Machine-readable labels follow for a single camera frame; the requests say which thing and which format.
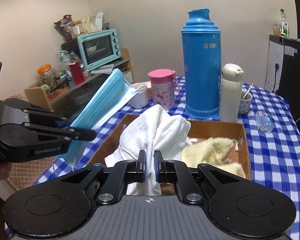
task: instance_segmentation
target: blue thermos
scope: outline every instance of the blue thermos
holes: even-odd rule
[[[188,12],[181,31],[186,77],[186,111],[198,118],[218,114],[220,100],[220,30],[209,9]]]

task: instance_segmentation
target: blue face mask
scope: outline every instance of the blue face mask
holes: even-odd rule
[[[97,130],[134,95],[136,89],[126,84],[123,73],[114,69],[87,106],[71,124],[72,127]],[[72,168],[79,162],[88,142],[72,141],[66,154],[58,155]]]

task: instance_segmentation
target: beige wall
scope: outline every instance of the beige wall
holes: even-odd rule
[[[88,13],[87,0],[0,0],[0,99],[33,84],[41,65],[58,66],[63,38],[54,22]]]
[[[120,46],[129,48],[137,81],[147,80],[147,73],[156,68],[184,74],[180,30],[192,9],[210,9],[221,30],[222,64],[240,65],[244,81],[260,87],[266,79],[269,34],[280,8],[288,16],[291,36],[297,36],[294,0],[88,0],[88,4],[91,12],[106,7],[105,20],[117,29]]]

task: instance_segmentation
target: human hand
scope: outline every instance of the human hand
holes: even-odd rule
[[[6,180],[9,178],[9,173],[12,169],[12,163],[0,162],[0,180]]]

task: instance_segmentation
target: silver bolt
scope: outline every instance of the silver bolt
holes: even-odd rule
[[[191,202],[197,202],[201,199],[201,196],[197,193],[191,193],[191,194],[186,195],[186,199]]]
[[[114,196],[109,193],[104,193],[98,196],[98,199],[100,199],[103,202],[108,202],[114,199]]]

